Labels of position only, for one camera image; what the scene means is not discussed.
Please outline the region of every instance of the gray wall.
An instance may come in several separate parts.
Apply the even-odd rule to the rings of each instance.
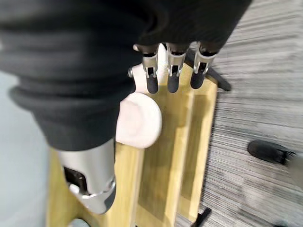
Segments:
[[[46,142],[31,114],[8,96],[16,83],[0,72],[0,226],[45,226]]]

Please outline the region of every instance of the black metal bracket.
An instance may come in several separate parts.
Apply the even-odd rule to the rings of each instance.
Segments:
[[[212,209],[206,208],[202,214],[198,213],[195,223],[191,227],[202,227],[212,213]]]

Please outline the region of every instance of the white foam pad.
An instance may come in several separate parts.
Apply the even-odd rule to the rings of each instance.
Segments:
[[[161,128],[161,111],[153,99],[141,93],[133,93],[121,102],[117,142],[147,148],[157,140]]]

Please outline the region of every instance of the wooden base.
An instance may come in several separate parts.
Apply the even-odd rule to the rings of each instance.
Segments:
[[[192,69],[184,64],[176,93],[166,85],[150,95],[159,105],[163,126],[158,141],[145,151],[117,144],[116,199],[105,215],[92,215],[69,192],[56,154],[52,154],[47,226],[66,227],[82,218],[91,227],[173,227],[176,213],[195,221],[208,142],[216,83],[206,79],[193,90]]]

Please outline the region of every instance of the wooden board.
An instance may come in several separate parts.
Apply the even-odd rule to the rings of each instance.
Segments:
[[[58,157],[52,151],[48,227],[67,227],[74,218],[85,220],[91,227],[133,227],[137,206],[144,151],[116,144],[116,199],[104,215],[93,215],[69,191]]]
[[[217,84],[209,79],[205,79],[202,87],[195,91],[192,127],[178,204],[178,212],[192,222],[195,222],[199,208],[216,94]]]
[[[151,97],[159,105],[163,126],[158,141],[145,150],[137,207],[138,227],[173,227],[178,208],[192,117],[191,68],[184,66],[176,93],[166,85]]]

